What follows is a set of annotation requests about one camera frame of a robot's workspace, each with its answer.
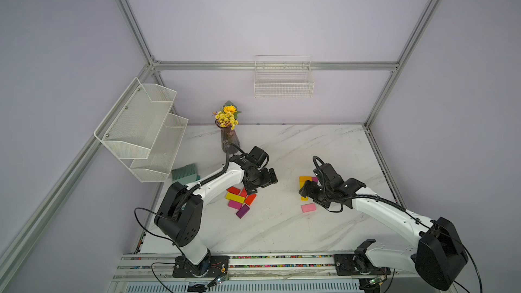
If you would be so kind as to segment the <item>orange block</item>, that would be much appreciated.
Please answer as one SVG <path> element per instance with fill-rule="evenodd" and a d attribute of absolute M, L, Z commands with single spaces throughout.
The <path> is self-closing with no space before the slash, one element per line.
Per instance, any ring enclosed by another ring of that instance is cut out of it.
<path fill-rule="evenodd" d="M 299 177 L 300 183 L 305 183 L 306 181 L 312 181 L 312 180 L 313 180 L 312 176 L 300 176 Z"/>

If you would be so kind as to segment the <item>pink block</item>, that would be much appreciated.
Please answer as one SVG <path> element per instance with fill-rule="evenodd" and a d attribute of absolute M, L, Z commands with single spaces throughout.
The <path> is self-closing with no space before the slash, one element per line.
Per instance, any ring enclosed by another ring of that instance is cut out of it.
<path fill-rule="evenodd" d="M 317 207 L 314 203 L 308 203 L 301 206 L 302 213 L 310 213 L 317 210 Z"/>

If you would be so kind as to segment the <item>purple block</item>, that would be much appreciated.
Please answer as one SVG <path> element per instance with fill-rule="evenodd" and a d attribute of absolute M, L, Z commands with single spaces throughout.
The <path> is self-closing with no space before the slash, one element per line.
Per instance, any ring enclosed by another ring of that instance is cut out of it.
<path fill-rule="evenodd" d="M 248 212 L 250 211 L 250 206 L 247 204 L 244 204 L 241 206 L 241 208 L 236 212 L 236 216 L 239 219 L 242 219 Z"/>

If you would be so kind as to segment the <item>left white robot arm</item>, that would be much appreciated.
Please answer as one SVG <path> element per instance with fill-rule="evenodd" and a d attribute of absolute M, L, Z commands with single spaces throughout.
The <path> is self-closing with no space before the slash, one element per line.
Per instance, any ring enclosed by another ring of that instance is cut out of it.
<path fill-rule="evenodd" d="M 260 188 L 278 182 L 275 170 L 267 167 L 267 152 L 258 146 L 248 153 L 241 149 L 238 151 L 238 155 L 227 153 L 223 167 L 201 180 L 189 184 L 172 183 L 156 212 L 146 208 L 134 209 L 137 221 L 139 210 L 154 216 L 153 222 L 163 235 L 155 235 L 144 225 L 140 227 L 149 235 L 167 240 L 178 248 L 184 258 L 179 269 L 185 269 L 195 277 L 202 277 L 214 268 L 211 252 L 198 235 L 205 206 L 238 184 L 244 186 L 247 195 L 253 195 Z"/>

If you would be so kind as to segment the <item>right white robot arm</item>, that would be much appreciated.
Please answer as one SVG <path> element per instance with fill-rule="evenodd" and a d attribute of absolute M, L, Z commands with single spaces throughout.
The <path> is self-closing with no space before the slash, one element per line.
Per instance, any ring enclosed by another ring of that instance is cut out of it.
<path fill-rule="evenodd" d="M 343 179 L 331 164 L 318 156 L 312 158 L 316 181 L 306 181 L 300 196 L 311 198 L 324 209 L 339 205 L 357 210 L 379 221 L 408 243 L 405 248 L 386 248 L 375 239 L 367 239 L 354 251 L 349 264 L 368 275 L 376 269 L 393 269 L 417 274 L 431 287 L 447 291 L 468 263 L 475 263 L 452 222 L 414 213 L 385 199 L 363 182 Z"/>

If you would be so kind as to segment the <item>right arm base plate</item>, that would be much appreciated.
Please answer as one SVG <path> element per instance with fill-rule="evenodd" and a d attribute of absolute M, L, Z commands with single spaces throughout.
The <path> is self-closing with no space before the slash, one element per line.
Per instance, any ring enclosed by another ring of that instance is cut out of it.
<path fill-rule="evenodd" d="M 334 254 L 334 266 L 338 276 L 355 275 L 391 275 L 392 270 L 387 267 L 376 267 L 366 256 L 350 254 Z"/>

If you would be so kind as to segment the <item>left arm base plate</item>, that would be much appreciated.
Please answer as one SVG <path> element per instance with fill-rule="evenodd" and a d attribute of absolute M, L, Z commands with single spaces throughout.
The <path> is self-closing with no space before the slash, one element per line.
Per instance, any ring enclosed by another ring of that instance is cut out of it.
<path fill-rule="evenodd" d="M 193 264 L 186 256 L 177 256 L 173 267 L 173 278 L 215 278 L 227 272 L 229 256 L 208 255 L 200 264 Z"/>

